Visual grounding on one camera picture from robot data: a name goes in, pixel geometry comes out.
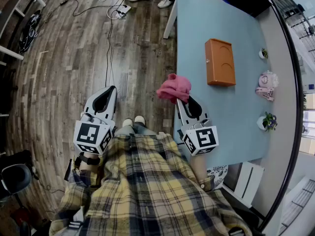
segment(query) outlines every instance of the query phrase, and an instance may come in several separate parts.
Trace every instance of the white box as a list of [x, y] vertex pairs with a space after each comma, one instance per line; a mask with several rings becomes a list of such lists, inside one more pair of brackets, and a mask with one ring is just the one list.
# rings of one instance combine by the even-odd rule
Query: white box
[[112, 137], [110, 125], [80, 120], [75, 123], [73, 143], [81, 152], [102, 155]]
[[219, 146], [217, 127], [188, 129], [184, 134], [183, 142], [192, 156], [209, 153]]

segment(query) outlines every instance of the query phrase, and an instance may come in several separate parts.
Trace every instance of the light blue table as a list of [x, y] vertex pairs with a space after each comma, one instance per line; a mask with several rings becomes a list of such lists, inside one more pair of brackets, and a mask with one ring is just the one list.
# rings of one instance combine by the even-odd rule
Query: light blue table
[[[232, 44], [236, 85], [207, 85], [205, 42], [210, 38]], [[257, 119], [272, 103], [255, 94], [259, 75], [270, 69], [258, 52], [265, 40], [258, 21], [221, 0], [177, 0], [177, 74], [191, 82], [191, 93], [202, 98], [217, 127], [219, 146], [206, 155], [207, 167], [261, 158], [270, 134]], [[175, 113], [174, 139], [181, 122]]]

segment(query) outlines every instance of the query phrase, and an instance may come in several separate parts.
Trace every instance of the power strip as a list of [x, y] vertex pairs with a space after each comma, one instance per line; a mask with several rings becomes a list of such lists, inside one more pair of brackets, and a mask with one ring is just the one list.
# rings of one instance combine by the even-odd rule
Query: power strip
[[121, 8], [117, 10], [118, 18], [123, 18], [130, 10], [131, 10], [130, 6], [122, 5]]

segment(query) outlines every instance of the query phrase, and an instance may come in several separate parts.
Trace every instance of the yellow plaid shirt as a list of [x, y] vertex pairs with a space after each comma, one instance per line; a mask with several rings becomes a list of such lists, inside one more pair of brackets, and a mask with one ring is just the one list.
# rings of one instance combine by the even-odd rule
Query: yellow plaid shirt
[[51, 236], [63, 235], [81, 206], [80, 235], [228, 236], [235, 227], [252, 235], [221, 192], [210, 191], [211, 178], [197, 181], [169, 134], [114, 137], [98, 173], [72, 165], [69, 183]]

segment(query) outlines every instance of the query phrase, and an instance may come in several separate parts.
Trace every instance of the wooden box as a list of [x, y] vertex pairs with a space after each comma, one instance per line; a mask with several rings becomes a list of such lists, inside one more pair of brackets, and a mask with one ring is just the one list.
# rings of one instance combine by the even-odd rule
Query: wooden box
[[211, 38], [205, 43], [208, 85], [236, 84], [232, 44]]

